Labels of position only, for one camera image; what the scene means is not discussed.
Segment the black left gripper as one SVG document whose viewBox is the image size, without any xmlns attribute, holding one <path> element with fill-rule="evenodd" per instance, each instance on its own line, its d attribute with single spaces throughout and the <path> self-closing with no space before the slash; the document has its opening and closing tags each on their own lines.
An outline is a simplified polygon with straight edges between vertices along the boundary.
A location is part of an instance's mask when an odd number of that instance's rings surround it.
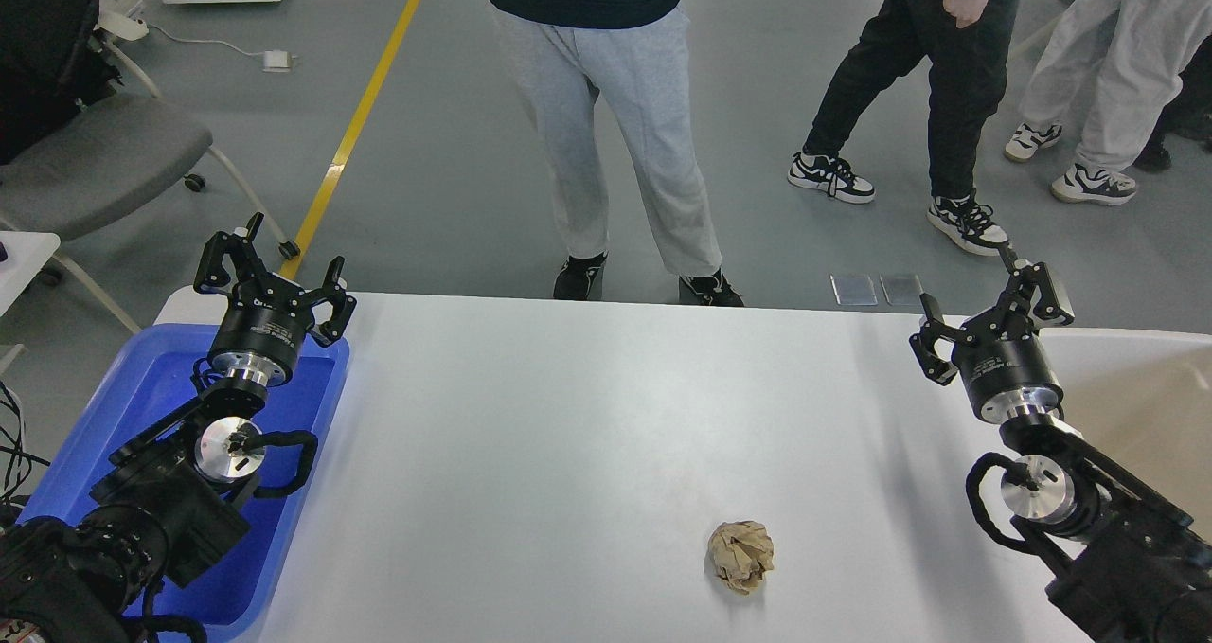
<svg viewBox="0 0 1212 643">
<path fill-rule="evenodd" d="M 295 377 L 307 333 L 320 348 L 341 340 L 358 302 L 341 279 L 345 258 L 330 260 L 319 288 L 304 291 L 290 280 L 267 285 L 267 268 L 255 247 L 263 219 L 264 213 L 255 212 L 242 232 L 221 230 L 208 239 L 194 291 L 228 295 L 228 308 L 208 348 L 208 364 L 228 377 L 252 371 L 261 375 L 261 384 L 279 385 Z M 303 303 L 298 302 L 301 295 Z M 311 308 L 324 303 L 330 305 L 328 320 L 316 323 Z"/>
</svg>

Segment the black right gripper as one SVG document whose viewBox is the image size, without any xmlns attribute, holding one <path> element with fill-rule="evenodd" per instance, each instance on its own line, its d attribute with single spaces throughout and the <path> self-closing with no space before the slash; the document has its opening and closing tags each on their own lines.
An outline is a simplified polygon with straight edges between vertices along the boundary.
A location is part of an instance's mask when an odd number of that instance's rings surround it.
<svg viewBox="0 0 1212 643">
<path fill-rule="evenodd" d="M 1027 413 L 1060 411 L 1063 387 L 1044 354 L 1039 331 L 1069 327 L 1077 316 L 1064 285 L 1044 262 L 1019 258 L 1011 242 L 997 246 L 1010 272 L 1004 293 L 990 310 L 949 327 L 933 295 L 922 293 L 924 320 L 909 338 L 924 375 L 939 385 L 956 375 L 964 383 L 976 418 L 1001 424 Z M 936 341 L 951 341 L 951 360 L 936 352 Z"/>
</svg>

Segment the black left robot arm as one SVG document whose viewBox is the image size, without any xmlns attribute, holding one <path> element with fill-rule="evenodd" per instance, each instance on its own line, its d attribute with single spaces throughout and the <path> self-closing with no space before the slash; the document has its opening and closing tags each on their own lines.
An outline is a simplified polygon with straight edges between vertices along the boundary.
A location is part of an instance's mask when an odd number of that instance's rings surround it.
<svg viewBox="0 0 1212 643">
<path fill-rule="evenodd" d="M 194 289 L 224 295 L 225 314 L 194 367 L 195 396 L 112 452 L 78 524 L 39 515 L 4 532 L 5 642 L 207 641 L 196 618 L 156 613 L 165 582 L 185 587 L 238 547 L 247 501 L 308 482 L 319 436 L 264 431 L 255 417 L 295 377 L 307 338 L 339 341 L 358 302 L 341 256 L 315 289 L 269 272 L 255 249 L 261 220 L 204 247 Z"/>
</svg>

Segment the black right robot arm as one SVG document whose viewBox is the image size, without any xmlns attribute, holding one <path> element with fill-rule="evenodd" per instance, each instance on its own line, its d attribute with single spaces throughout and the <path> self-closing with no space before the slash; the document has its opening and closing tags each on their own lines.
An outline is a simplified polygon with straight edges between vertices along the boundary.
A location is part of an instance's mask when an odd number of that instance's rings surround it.
<svg viewBox="0 0 1212 643">
<path fill-rule="evenodd" d="M 994 306 L 947 325 L 933 297 L 909 344 L 922 374 L 964 384 L 981 421 L 1012 457 L 987 453 L 966 476 L 974 523 L 1000 546 L 1044 562 L 1047 598 L 1096 642 L 1207 642 L 1210 546 L 1193 518 L 1090 444 L 1063 413 L 1063 387 L 1040 341 L 1070 325 L 1046 263 L 997 246 L 1008 272 Z"/>
</svg>

